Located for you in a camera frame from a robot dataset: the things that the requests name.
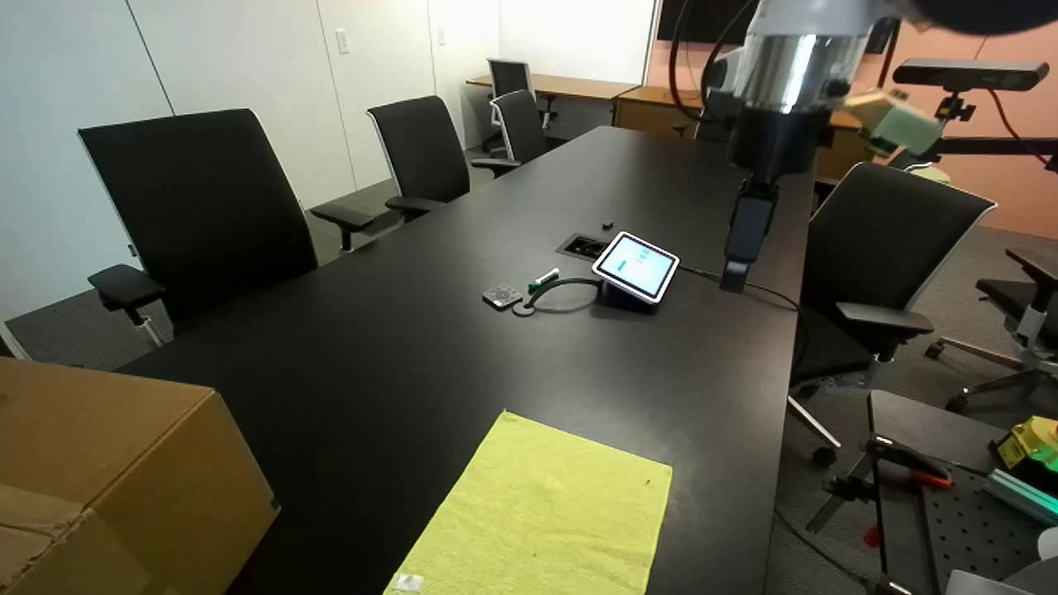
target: black office chair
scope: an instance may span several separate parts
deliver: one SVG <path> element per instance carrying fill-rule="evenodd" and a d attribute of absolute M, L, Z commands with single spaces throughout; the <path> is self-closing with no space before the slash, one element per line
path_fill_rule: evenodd
<path fill-rule="evenodd" d="M 536 103 L 526 91 L 497 96 L 492 109 L 504 134 L 507 159 L 526 167 L 553 149 L 541 136 Z"/>
<path fill-rule="evenodd" d="M 1005 255 L 1017 260 L 1032 280 L 982 279 L 975 287 L 1008 317 L 1023 352 L 1013 358 L 970 341 L 939 339 L 929 345 L 927 358 L 939 360 L 943 352 L 957 346 L 1016 371 L 1013 378 L 962 390 L 947 403 L 948 411 L 1013 411 L 1013 420 L 1037 411 L 1058 415 L 1058 269 L 1032 252 Z"/>
<path fill-rule="evenodd" d="M 253 114 L 99 127 L 79 140 L 144 269 L 115 265 L 90 279 L 109 312 L 144 325 L 140 307 L 161 299 L 183 330 L 226 301 L 318 269 L 294 188 Z"/>
<path fill-rule="evenodd" d="M 387 204 L 419 217 L 468 193 L 466 155 L 441 96 L 419 96 L 366 109 L 382 140 L 400 199 Z M 509 172 L 509 159 L 472 159 L 479 168 Z"/>
<path fill-rule="evenodd" d="M 816 207 L 797 313 L 790 395 L 865 371 L 933 325 L 908 306 L 991 202 L 887 167 L 855 167 Z"/>

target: robotic arm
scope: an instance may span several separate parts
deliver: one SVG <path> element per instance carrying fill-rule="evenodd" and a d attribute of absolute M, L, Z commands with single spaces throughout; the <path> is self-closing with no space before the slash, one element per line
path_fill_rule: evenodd
<path fill-rule="evenodd" d="M 726 292 L 739 292 L 758 260 L 781 174 L 812 167 L 816 136 L 882 18 L 991 36 L 1058 20 L 1058 0 L 759 0 L 747 44 L 703 72 L 703 93 L 739 103 L 732 162 L 751 172 L 732 211 Z"/>

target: tablet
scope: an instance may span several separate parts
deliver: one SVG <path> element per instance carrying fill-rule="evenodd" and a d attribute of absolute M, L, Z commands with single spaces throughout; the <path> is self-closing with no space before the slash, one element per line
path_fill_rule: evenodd
<path fill-rule="evenodd" d="M 607 247 L 597 255 L 597 260 L 592 265 L 592 273 L 623 287 L 624 293 L 646 301 L 646 306 L 662 306 L 663 287 L 670 280 L 670 275 L 682 269 L 682 258 L 646 241 L 635 239 L 627 232 L 618 232 Z"/>

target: floor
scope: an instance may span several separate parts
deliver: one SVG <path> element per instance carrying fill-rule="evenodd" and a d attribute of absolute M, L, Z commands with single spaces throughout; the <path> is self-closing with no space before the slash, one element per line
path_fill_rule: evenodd
<path fill-rule="evenodd" d="M 313 247 L 321 260 L 342 258 L 337 232 L 318 217 L 306 217 Z M 1037 241 L 1005 232 L 972 232 L 943 273 L 918 293 L 916 312 L 933 317 L 939 334 L 960 334 L 998 352 L 1008 352 L 1013 341 L 1003 329 L 995 307 L 982 306 L 972 292 L 975 279 L 1017 279 L 1017 269 L 1003 255 L 1005 247 L 1043 247 L 1058 252 L 1058 241 Z M 167 334 L 165 312 L 156 312 L 158 330 Z M 8 321 L 23 352 L 35 360 L 79 365 L 79 366 L 119 366 L 148 352 L 148 341 L 122 313 L 99 307 L 93 293 L 75 293 L 46 312 Z M 853 595 L 865 593 L 855 580 L 843 576 L 809 547 L 834 556 L 839 567 L 855 576 L 878 580 L 878 551 L 864 542 L 874 529 L 874 507 L 855 503 L 843 507 L 829 525 L 812 537 L 803 537 L 803 524 L 825 503 L 825 482 L 834 474 L 850 470 L 855 459 L 855 443 L 865 441 L 865 387 L 882 387 L 921 403 L 943 403 L 960 395 L 960 387 L 1003 378 L 998 366 L 948 354 L 943 365 L 927 360 L 929 341 L 905 345 L 897 360 L 874 371 L 871 378 L 839 378 L 829 382 L 808 408 L 847 443 L 838 465 L 820 470 L 809 463 L 820 445 L 797 420 L 788 417 L 782 465 L 776 490 L 776 525 L 766 559 L 766 593 L 769 595 Z"/>

